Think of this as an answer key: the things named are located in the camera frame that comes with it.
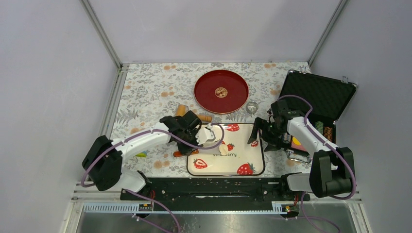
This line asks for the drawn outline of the wooden roller with handle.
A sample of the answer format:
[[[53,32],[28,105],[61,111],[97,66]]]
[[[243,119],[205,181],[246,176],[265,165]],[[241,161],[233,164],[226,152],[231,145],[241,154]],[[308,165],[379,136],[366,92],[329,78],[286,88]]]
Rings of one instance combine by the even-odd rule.
[[[189,107],[186,105],[182,105],[179,104],[176,110],[175,115],[176,116],[183,116],[185,113],[187,113],[189,111]],[[205,116],[205,115],[199,115],[197,114],[197,117],[203,121],[203,122],[207,122],[207,123],[211,123],[212,122],[212,117],[211,116]]]

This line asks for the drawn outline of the metal round cookie cutter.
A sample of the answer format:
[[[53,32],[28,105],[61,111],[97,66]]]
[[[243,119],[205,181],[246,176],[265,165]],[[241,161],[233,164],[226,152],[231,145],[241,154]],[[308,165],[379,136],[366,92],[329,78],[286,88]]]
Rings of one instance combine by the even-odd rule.
[[[246,104],[246,112],[251,116],[255,115],[259,109],[259,106],[256,102],[250,101]]]

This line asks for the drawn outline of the strawberry pattern rectangular tray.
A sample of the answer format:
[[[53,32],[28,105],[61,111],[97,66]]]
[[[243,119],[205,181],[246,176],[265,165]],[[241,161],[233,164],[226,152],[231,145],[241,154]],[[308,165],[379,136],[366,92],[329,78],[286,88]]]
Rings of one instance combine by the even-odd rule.
[[[228,154],[223,156],[219,147],[213,150],[199,150],[187,158],[187,171],[193,176],[253,176],[265,170],[263,148],[260,135],[257,140],[247,144],[253,124],[223,123],[214,125],[214,142],[207,142],[205,147],[214,146],[219,140],[226,144]]]

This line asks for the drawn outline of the round cut dough wrapper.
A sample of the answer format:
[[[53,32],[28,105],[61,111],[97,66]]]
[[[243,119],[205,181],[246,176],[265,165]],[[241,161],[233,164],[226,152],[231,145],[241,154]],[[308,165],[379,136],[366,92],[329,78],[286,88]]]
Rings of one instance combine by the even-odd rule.
[[[229,152],[227,145],[226,144],[219,145],[219,152],[221,155],[226,156]]]

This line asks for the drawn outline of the metal scraper orange handle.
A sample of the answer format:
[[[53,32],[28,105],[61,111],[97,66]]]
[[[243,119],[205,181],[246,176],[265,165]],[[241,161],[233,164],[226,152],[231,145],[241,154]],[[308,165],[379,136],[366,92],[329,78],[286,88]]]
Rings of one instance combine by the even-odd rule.
[[[214,146],[210,147],[191,147],[185,144],[177,144],[178,151],[175,151],[173,153],[174,157],[182,157],[182,156],[189,156],[192,154],[197,154],[199,153],[199,150],[213,150],[215,148],[218,148],[221,144],[216,144]]]

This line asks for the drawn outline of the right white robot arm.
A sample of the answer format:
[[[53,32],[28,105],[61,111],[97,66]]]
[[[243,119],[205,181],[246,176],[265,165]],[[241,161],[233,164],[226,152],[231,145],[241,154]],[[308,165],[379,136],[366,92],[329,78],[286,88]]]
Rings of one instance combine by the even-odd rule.
[[[247,143],[255,142],[260,134],[267,143],[265,150],[275,151],[280,149],[281,136],[287,133],[303,145],[311,159],[309,173],[282,176],[279,195],[285,200],[291,200],[298,192],[313,193],[318,198],[352,198],[357,187],[352,151],[327,140],[309,122],[308,114],[290,109],[282,98],[271,104],[271,112],[273,120],[255,119]]]

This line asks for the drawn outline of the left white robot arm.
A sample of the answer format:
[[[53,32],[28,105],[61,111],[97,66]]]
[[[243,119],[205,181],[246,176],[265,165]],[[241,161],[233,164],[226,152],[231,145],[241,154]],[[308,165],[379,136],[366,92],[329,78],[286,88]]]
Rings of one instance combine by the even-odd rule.
[[[102,135],[82,162],[84,177],[89,177],[98,191],[129,189],[138,199],[146,199],[150,185],[141,172],[128,169],[125,163],[141,152],[170,142],[176,142],[181,155],[190,155],[215,139],[211,129],[211,125],[202,126],[196,114],[188,111],[183,116],[165,116],[150,129],[126,138],[111,140]]]

